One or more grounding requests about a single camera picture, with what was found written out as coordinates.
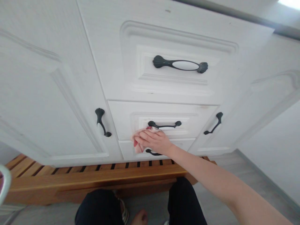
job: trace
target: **hand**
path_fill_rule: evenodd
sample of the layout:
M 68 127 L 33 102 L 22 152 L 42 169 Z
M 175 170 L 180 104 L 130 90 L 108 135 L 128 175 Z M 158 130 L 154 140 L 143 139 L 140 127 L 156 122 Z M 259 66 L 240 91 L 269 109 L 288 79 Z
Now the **hand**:
M 134 139 L 142 146 L 149 147 L 162 155 L 168 155 L 168 152 L 170 152 L 170 149 L 174 146 L 162 131 L 152 133 L 144 130 L 140 132 L 140 137 L 136 136 Z
M 148 224 L 148 214 L 144 209 L 139 211 L 135 215 L 133 221 L 131 222 L 131 225 L 147 225 L 147 224 Z

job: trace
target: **white cabinet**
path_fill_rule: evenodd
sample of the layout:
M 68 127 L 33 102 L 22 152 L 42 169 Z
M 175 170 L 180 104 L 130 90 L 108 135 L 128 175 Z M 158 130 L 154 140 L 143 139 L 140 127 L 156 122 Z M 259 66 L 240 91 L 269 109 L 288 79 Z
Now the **white cabinet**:
M 175 1 L 78 0 L 108 99 L 221 104 L 273 29 Z M 207 62 L 203 74 L 153 59 Z
M 134 153 L 149 121 L 180 121 L 165 132 L 193 154 L 230 152 L 300 99 L 299 42 L 175 1 L 5 0 L 0 20 L 0 141 L 45 165 L 164 158 Z
M 76 3 L 5 1 L 0 20 L 0 140 L 46 165 L 123 160 Z

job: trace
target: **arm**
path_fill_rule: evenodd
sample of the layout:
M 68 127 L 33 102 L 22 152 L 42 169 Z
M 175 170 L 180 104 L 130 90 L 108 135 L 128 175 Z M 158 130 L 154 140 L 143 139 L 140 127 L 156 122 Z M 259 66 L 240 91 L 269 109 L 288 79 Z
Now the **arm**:
M 239 178 L 172 144 L 163 132 L 143 131 L 135 140 L 168 156 L 186 169 L 207 190 L 224 202 L 241 224 L 291 224 Z

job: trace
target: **black handle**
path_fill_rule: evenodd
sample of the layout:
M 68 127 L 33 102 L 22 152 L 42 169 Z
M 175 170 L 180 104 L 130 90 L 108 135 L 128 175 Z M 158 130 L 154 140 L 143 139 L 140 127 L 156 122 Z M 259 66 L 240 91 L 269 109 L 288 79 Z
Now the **black handle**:
M 150 153 L 151 155 L 154 155 L 154 156 L 159 156 L 159 155 L 162 155 L 162 154 L 159 154 L 159 153 L 153 153 L 153 152 L 151 152 L 151 149 L 146 149 L 146 152 L 147 153 Z
M 106 132 L 105 127 L 104 127 L 104 125 L 102 123 L 102 116 L 104 115 L 105 111 L 103 109 L 101 109 L 101 108 L 98 108 L 98 109 L 95 110 L 95 113 L 97 114 L 97 117 L 98 117 L 97 124 L 98 123 L 101 124 L 101 126 L 102 126 L 102 128 L 104 130 L 104 136 L 110 137 L 112 135 L 112 133 Z
M 150 126 L 150 127 L 156 127 L 157 129 L 159 129 L 159 128 L 161 128 L 161 127 L 173 127 L 173 128 L 175 128 L 175 127 L 178 127 L 178 126 L 180 126 L 181 125 L 181 121 L 177 121 L 176 123 L 175 123 L 175 125 L 165 125 L 165 126 L 158 126 L 158 125 L 156 125 L 155 124 L 155 122 L 153 122 L 153 121 L 149 121 L 148 122 L 148 126 Z
M 216 115 L 216 117 L 217 117 L 218 120 L 219 120 L 218 123 L 217 123 L 217 125 L 215 125 L 215 127 L 212 129 L 211 132 L 205 131 L 205 132 L 204 132 L 205 135 L 207 135 L 207 134 L 209 134 L 209 133 L 213 133 L 213 131 L 217 128 L 217 126 L 219 126 L 219 125 L 221 124 L 221 118 L 222 118 L 222 116 L 223 116 L 223 113 L 222 113 L 222 112 L 219 112 L 219 113 Z
M 180 61 L 196 64 L 198 66 L 198 68 L 196 68 L 196 69 L 180 69 L 180 68 L 176 67 L 176 63 L 175 63 L 175 62 L 180 62 Z M 172 68 L 179 69 L 179 70 L 185 70 L 185 71 L 197 70 L 198 73 L 204 73 L 208 69 L 207 62 L 201 62 L 200 64 L 198 64 L 198 63 L 188 61 L 188 60 L 166 60 L 160 55 L 155 56 L 152 62 L 153 62 L 153 65 L 155 66 L 155 68 L 161 68 L 163 66 L 168 66 L 168 67 L 172 67 Z

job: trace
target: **shoe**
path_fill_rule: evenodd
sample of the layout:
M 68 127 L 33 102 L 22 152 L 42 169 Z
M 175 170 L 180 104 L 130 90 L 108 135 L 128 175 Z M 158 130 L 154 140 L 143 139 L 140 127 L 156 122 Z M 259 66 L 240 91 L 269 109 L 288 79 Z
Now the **shoe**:
M 122 219 L 123 219 L 124 224 L 126 225 L 127 222 L 128 222 L 128 219 L 129 219 L 129 212 L 128 212 L 126 206 L 125 206 L 124 201 L 120 198 L 119 198 L 119 200 L 120 200 L 120 203 L 122 204 L 123 209 L 124 209 L 124 211 L 122 213 Z

